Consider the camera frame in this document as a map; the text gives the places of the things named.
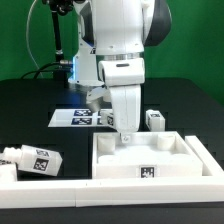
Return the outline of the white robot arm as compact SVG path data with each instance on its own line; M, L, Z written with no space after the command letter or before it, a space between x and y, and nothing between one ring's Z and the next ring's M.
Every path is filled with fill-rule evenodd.
M102 100L112 109L102 123L124 143L139 130L144 48L160 44L171 29L166 0L74 0L79 49L69 87L86 93L92 111Z

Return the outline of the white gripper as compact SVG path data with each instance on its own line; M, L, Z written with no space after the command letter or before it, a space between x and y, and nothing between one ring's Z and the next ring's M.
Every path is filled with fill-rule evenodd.
M93 112L101 110L105 104L105 87L96 87L87 92L86 105ZM109 88L114 127L121 133L122 143L129 143L132 132L137 132L140 124L141 86L117 86Z

